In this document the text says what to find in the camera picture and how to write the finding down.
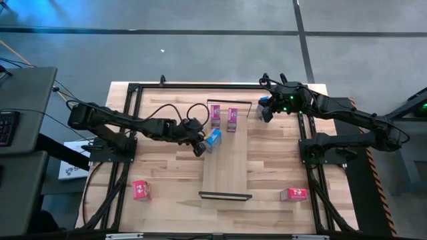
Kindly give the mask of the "black desk leg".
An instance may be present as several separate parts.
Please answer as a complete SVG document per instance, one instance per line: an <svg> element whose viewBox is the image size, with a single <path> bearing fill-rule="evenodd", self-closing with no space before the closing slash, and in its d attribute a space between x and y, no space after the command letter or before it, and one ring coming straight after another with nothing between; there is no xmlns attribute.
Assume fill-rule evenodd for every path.
<svg viewBox="0 0 427 240"><path fill-rule="evenodd" d="M58 160L67 162L68 164L78 167L82 170L89 170L89 158L82 153L74 151L52 138L39 134L35 145L36 151L46 151L48 154Z"/></svg>

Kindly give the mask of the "red cereal box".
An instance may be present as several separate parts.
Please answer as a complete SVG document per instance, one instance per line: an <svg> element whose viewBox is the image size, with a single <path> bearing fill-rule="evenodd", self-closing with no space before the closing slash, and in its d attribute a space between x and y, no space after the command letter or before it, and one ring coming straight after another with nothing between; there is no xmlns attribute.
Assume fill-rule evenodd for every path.
<svg viewBox="0 0 427 240"><path fill-rule="evenodd" d="M132 183L133 199L136 201L149 201L151 199L151 189L145 180L138 180Z"/></svg>
<svg viewBox="0 0 427 240"><path fill-rule="evenodd" d="M307 191L300 188L287 188L280 192L281 201L305 201Z"/></svg>

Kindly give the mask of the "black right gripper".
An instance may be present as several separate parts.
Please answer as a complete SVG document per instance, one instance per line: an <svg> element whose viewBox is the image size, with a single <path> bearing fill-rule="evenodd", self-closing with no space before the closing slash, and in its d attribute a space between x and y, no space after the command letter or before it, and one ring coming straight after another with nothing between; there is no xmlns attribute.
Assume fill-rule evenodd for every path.
<svg viewBox="0 0 427 240"><path fill-rule="evenodd" d="M262 118L269 123L273 112L306 112L312 110L312 94L306 85L299 82L286 84L269 83L271 97L259 99L259 105L268 106L262 109Z"/></svg>

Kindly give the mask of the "dark metal table frame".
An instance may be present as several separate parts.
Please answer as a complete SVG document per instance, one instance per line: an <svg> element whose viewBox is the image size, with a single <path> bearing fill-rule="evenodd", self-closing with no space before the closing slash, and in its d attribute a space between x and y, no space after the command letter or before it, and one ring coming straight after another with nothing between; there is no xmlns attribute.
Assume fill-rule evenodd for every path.
<svg viewBox="0 0 427 240"><path fill-rule="evenodd" d="M408 144L394 152L400 176L390 194L427 193L427 87L386 116L410 134Z"/></svg>

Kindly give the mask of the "black aluminium table frame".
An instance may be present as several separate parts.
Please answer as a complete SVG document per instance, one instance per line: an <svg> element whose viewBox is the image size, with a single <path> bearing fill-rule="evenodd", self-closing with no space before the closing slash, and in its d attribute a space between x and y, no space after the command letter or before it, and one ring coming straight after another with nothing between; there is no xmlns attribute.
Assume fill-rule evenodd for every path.
<svg viewBox="0 0 427 240"><path fill-rule="evenodd" d="M281 201L287 188L307 188L306 168L300 159L302 136L298 117L280 113L269 122L255 118L258 99L266 91L258 85L181 83L142 91L142 117L174 118L189 113L205 120L208 99L249 101L247 185L248 201L202 199L203 158L186 145L152 141L138 135L129 182L140 179L151 187L149 201L133 199L126 185L119 230L158 233L272 233L315 232L312 203Z"/></svg>

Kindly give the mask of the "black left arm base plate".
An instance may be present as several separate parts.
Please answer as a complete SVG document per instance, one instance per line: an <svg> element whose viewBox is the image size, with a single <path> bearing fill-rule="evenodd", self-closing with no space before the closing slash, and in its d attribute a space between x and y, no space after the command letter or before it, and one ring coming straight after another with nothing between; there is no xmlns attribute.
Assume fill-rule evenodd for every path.
<svg viewBox="0 0 427 240"><path fill-rule="evenodd" d="M131 163L135 159L137 138L128 137L123 149L108 145L106 141L96 137L90 146L89 160L92 162Z"/></svg>

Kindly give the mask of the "grey cabinet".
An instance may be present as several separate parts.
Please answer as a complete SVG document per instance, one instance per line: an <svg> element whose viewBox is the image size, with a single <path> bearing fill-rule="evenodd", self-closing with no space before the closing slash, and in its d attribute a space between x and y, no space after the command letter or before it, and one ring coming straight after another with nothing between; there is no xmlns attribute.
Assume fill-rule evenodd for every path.
<svg viewBox="0 0 427 240"><path fill-rule="evenodd" d="M48 160L44 151L0 156L0 237L27 232Z"/></svg>

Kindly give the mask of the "black keyboard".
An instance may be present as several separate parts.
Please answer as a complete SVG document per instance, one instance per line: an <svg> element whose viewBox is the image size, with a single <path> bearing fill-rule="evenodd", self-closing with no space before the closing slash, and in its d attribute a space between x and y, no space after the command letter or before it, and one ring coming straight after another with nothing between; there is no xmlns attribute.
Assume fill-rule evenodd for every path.
<svg viewBox="0 0 427 240"><path fill-rule="evenodd" d="M0 112L0 147L11 146L19 118L20 112L18 111Z"/></svg>

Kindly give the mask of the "wooden shelf with black frame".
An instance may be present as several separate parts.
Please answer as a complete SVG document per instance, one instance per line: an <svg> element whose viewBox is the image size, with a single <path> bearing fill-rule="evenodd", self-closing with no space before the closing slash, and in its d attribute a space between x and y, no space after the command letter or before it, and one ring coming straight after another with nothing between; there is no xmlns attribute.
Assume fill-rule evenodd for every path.
<svg viewBox="0 0 427 240"><path fill-rule="evenodd" d="M248 193L248 117L252 108L249 101L208 99L207 105L220 105L222 142L212 152L204 153L203 180L199 196L202 199L247 201ZM228 109L238 110L236 132L227 132ZM207 124L210 132L211 114Z"/></svg>

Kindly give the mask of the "grey desk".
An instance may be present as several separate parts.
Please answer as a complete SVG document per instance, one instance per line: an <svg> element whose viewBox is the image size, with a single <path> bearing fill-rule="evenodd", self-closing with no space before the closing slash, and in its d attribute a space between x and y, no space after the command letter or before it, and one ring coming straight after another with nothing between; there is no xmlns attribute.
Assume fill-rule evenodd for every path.
<svg viewBox="0 0 427 240"><path fill-rule="evenodd" d="M11 145L0 147L0 155L30 153L36 146L57 68L14 68L8 72L11 75L0 85L0 111L18 111L20 117Z"/></svg>

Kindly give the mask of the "black mat with hazard stripes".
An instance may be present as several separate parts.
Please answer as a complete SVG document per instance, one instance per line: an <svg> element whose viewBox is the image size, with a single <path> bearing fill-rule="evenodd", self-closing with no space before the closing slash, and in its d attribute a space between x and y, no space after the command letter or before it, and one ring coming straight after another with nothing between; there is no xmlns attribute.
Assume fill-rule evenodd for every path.
<svg viewBox="0 0 427 240"><path fill-rule="evenodd" d="M359 232L383 237L397 236L385 190L370 148L352 149L357 158L343 170L343 183L329 180L330 198L346 222Z"/></svg>

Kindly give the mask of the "white cardboard box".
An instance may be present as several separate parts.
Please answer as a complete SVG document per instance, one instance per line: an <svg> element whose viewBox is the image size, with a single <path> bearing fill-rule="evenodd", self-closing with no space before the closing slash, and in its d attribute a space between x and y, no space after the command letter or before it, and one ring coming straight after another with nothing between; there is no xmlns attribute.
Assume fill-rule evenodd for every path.
<svg viewBox="0 0 427 240"><path fill-rule="evenodd" d="M83 150L82 146L88 145L88 144L89 144L89 141L64 142L64 146L76 152L82 153L86 157L89 157L90 153ZM88 176L88 171L80 169L74 165L70 165L65 161L61 161L61 164L59 166L58 180L64 181L64 180L84 178L87 176Z"/></svg>

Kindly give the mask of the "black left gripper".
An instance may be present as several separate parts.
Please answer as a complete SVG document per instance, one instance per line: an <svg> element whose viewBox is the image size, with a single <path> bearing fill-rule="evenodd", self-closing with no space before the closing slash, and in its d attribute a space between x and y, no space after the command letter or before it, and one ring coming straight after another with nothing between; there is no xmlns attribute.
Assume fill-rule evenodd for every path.
<svg viewBox="0 0 427 240"><path fill-rule="evenodd" d="M175 128L176 142L186 145L193 145L193 153L196 157L200 157L206 150L203 139L207 139L211 135L210 132L203 130L202 124L196 119L184 119Z"/></svg>

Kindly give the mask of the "pink cereal box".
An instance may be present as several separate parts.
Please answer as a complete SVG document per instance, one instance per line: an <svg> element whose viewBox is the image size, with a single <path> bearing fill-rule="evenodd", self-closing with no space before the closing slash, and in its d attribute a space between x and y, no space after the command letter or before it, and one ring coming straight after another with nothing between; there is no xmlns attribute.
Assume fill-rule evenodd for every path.
<svg viewBox="0 0 427 240"><path fill-rule="evenodd" d="M219 129L220 123L221 123L220 105L212 105L210 113L211 113L211 127L214 129Z"/></svg>
<svg viewBox="0 0 427 240"><path fill-rule="evenodd" d="M228 109L227 132L236 132L238 120L238 110L236 108Z"/></svg>

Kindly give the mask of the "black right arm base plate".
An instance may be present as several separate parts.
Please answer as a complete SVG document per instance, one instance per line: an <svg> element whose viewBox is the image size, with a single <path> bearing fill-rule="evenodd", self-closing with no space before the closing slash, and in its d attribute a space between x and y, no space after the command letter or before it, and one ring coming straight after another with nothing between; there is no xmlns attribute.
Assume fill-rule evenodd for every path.
<svg viewBox="0 0 427 240"><path fill-rule="evenodd" d="M308 149L309 139L300 139L298 147L300 151L301 162L304 165L343 165L346 164L346 157L344 154L338 153L336 149L329 149L324 153L323 157L317 156L309 152Z"/></svg>

